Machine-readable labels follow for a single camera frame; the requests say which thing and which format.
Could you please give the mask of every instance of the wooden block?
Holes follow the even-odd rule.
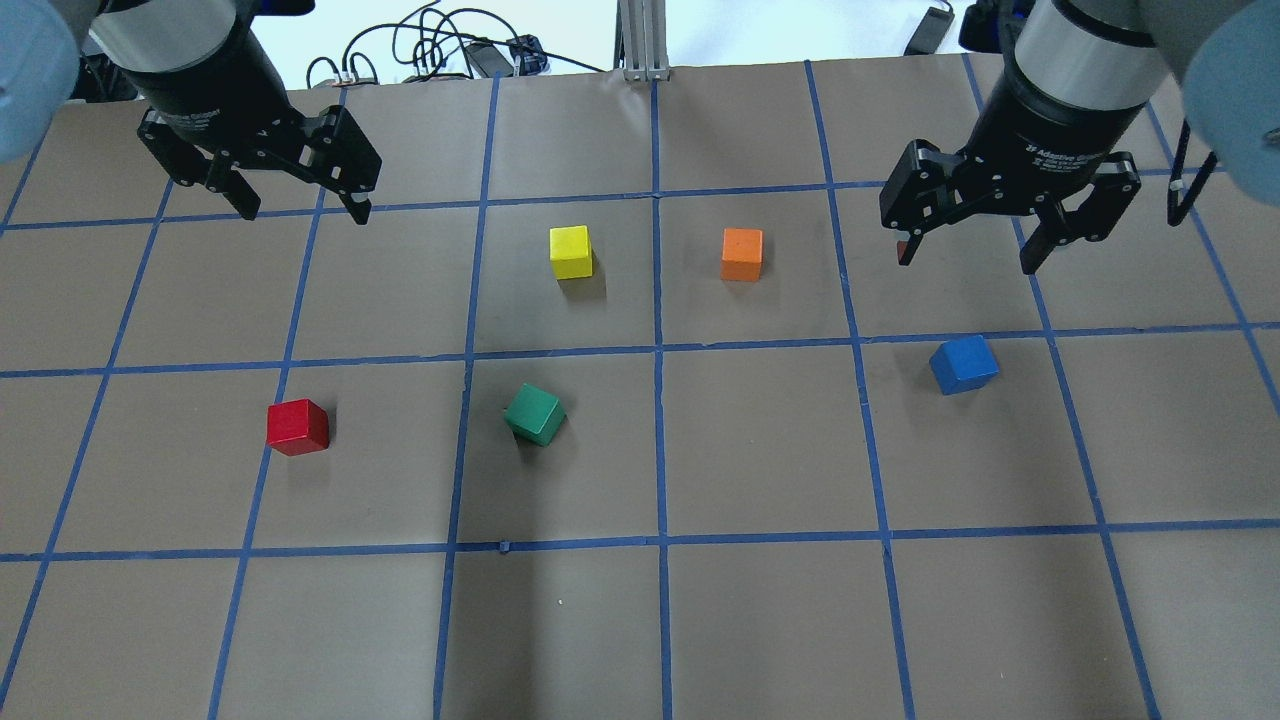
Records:
[[[764,231],[724,228],[721,279],[755,282],[764,268]]]
[[[564,421],[564,407],[554,395],[525,383],[503,419],[517,436],[545,447]]]
[[[591,277],[591,237],[586,225],[552,228],[552,272],[558,281]]]
[[[306,398],[273,405],[266,409],[266,445],[289,456],[324,450],[329,415]]]

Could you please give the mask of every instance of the blue cube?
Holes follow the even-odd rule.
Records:
[[[929,366],[942,395],[978,389],[1000,374],[996,356],[980,334],[943,342],[929,359]]]

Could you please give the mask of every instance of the green cube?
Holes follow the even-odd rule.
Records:
[[[503,419],[517,436],[547,447],[564,421],[564,407],[554,395],[525,383]]]

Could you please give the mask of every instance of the power adapter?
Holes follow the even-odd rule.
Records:
[[[920,26],[915,28],[911,41],[906,44],[906,53],[902,54],[932,55],[942,45],[942,38],[947,36],[947,31],[951,29],[951,23],[955,19],[956,15],[950,9],[940,10],[938,8],[929,8],[924,13]]]
[[[521,77],[536,76],[547,72],[550,64],[543,44],[532,35],[521,35],[511,46],[511,59],[516,61],[516,69]]]

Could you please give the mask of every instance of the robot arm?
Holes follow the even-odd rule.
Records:
[[[369,222],[367,196],[381,158],[344,108],[330,106],[316,118],[293,109],[250,31],[260,1],[0,0],[9,5],[18,22],[6,32],[31,35],[10,44],[28,53],[28,61],[18,58],[9,73],[0,69],[0,87],[6,74],[20,81],[32,68],[45,68],[46,77],[44,85],[19,88],[13,110],[0,90],[0,159],[28,150],[47,127],[70,92],[87,29],[151,102],[138,137],[174,182],[202,184],[251,220],[261,200],[239,169],[283,170],[335,192],[357,223]],[[64,58],[68,47],[69,72],[65,61],[46,65],[33,55],[52,49]]]
[[[906,233],[899,264],[929,231],[979,213],[1041,219],[1027,274],[1055,247],[1105,240],[1140,187],[1115,145],[1170,67],[1236,184],[1280,205],[1280,0],[1039,0],[1004,53],[968,143],[910,142],[881,192],[882,224]]]

